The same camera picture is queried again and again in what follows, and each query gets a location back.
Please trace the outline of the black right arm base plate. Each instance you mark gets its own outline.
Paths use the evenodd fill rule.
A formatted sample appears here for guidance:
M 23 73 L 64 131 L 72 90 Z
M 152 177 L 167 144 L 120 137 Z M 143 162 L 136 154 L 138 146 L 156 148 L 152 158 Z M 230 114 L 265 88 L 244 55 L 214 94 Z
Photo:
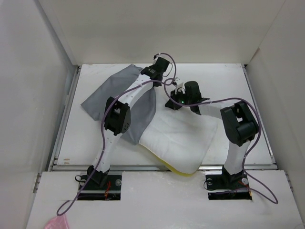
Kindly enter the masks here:
M 229 181 L 223 174 L 205 175 L 204 187 L 209 200 L 252 200 L 247 175 Z

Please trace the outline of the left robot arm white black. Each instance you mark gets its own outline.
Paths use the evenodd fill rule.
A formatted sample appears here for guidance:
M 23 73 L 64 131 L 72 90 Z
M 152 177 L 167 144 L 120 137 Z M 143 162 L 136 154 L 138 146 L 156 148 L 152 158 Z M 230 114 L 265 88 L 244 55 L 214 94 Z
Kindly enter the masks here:
M 118 140 L 127 135 L 137 144 L 156 111 L 155 87 L 163 83 L 170 62 L 154 57 L 152 65 L 129 65 L 110 76 L 82 104 L 95 121 L 101 123 L 102 148 L 87 169 L 88 180 L 96 189 L 106 186 L 111 154 Z

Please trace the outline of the white pillow yellow edge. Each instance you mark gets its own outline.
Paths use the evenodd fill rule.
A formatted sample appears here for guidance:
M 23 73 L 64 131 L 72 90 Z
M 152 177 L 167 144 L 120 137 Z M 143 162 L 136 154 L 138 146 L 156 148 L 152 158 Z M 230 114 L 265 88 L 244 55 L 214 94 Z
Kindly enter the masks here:
M 189 177 L 201 166 L 217 128 L 213 117 L 160 105 L 139 143 L 172 172 Z

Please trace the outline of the grey pillowcase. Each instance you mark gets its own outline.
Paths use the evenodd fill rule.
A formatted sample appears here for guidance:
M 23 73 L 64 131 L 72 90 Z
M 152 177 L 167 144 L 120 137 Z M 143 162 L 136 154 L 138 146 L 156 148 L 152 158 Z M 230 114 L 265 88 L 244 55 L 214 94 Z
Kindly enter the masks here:
M 103 118 L 106 101 L 127 90 L 138 78 L 142 68 L 134 64 L 111 75 L 82 104 L 82 108 L 95 121 Z M 156 112 L 156 93 L 152 88 L 141 96 L 131 108 L 131 126 L 122 139 L 132 145 L 139 143 L 142 134 L 148 127 Z

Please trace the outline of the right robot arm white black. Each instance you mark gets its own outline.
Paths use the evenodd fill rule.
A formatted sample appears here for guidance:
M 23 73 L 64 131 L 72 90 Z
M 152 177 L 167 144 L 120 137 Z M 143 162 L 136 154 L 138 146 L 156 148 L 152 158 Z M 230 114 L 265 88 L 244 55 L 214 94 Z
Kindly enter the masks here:
M 222 172 L 206 176 L 207 189 L 234 190 L 246 187 L 248 180 L 244 171 L 244 160 L 251 141 L 260 131 L 247 102 L 239 101 L 231 106 L 223 102 L 210 102 L 208 98 L 202 97 L 196 81 L 183 83 L 176 79 L 173 85 L 175 89 L 170 92 L 170 99 L 165 107 L 172 110 L 189 107 L 197 115 L 220 119 L 229 140 L 227 159 Z

